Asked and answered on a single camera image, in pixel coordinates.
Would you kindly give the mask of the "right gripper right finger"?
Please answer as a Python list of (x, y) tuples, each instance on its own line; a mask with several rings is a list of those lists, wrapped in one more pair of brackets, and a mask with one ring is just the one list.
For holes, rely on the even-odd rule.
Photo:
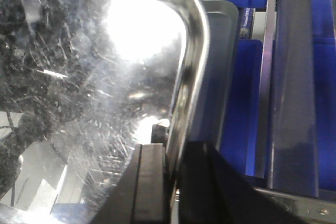
[(253, 189), (206, 142), (187, 143), (180, 163), (180, 223), (303, 223)]

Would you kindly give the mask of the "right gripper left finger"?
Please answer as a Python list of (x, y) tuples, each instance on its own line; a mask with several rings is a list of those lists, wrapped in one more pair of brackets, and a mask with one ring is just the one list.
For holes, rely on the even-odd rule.
[(166, 173), (163, 144), (137, 145), (92, 223), (170, 223)]

